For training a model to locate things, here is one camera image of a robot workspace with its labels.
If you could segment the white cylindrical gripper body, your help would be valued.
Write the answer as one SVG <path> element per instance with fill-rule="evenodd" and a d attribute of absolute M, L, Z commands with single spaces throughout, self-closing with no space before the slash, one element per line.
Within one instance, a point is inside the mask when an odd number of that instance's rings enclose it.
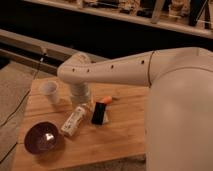
<path fill-rule="evenodd" d="M 70 99 L 74 104 L 89 103 L 91 100 L 91 92 L 87 83 L 71 84 Z"/>

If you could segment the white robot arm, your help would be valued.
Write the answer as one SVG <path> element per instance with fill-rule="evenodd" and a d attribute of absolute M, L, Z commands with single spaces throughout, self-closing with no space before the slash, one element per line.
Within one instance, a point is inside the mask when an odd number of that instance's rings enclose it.
<path fill-rule="evenodd" d="M 57 70 L 74 98 L 87 83 L 148 86 L 147 171 L 213 171 L 213 52 L 154 50 L 99 63 L 76 53 Z"/>

